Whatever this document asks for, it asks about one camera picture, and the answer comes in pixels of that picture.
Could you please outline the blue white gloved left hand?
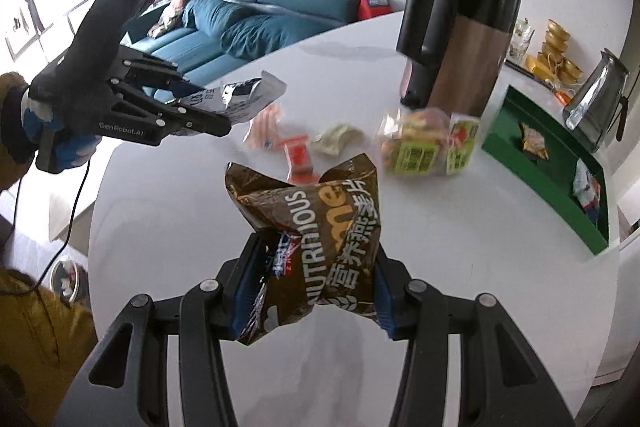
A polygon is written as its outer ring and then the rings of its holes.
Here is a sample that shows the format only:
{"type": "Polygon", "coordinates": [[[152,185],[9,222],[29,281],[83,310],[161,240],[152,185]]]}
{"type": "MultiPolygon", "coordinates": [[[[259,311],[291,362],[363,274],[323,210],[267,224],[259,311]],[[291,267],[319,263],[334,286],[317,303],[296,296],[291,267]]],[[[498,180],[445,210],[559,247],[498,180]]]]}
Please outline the blue white gloved left hand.
{"type": "Polygon", "coordinates": [[[102,141],[100,136],[66,129],[53,108],[34,100],[29,91],[21,101],[21,122],[27,139],[37,147],[37,168],[48,173],[87,164],[102,141]]]}

